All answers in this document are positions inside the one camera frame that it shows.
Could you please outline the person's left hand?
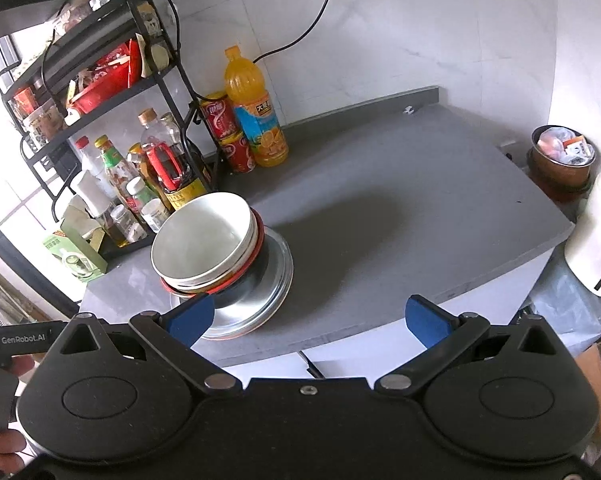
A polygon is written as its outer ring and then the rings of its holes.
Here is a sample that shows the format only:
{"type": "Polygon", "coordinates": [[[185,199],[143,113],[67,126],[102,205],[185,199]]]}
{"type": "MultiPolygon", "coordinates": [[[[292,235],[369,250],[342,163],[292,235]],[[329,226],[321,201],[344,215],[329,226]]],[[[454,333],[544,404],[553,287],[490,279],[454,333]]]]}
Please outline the person's left hand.
{"type": "Polygon", "coordinates": [[[2,474],[17,474],[25,466],[18,455],[27,443],[24,436],[15,429],[0,432],[0,471],[2,474]]]}

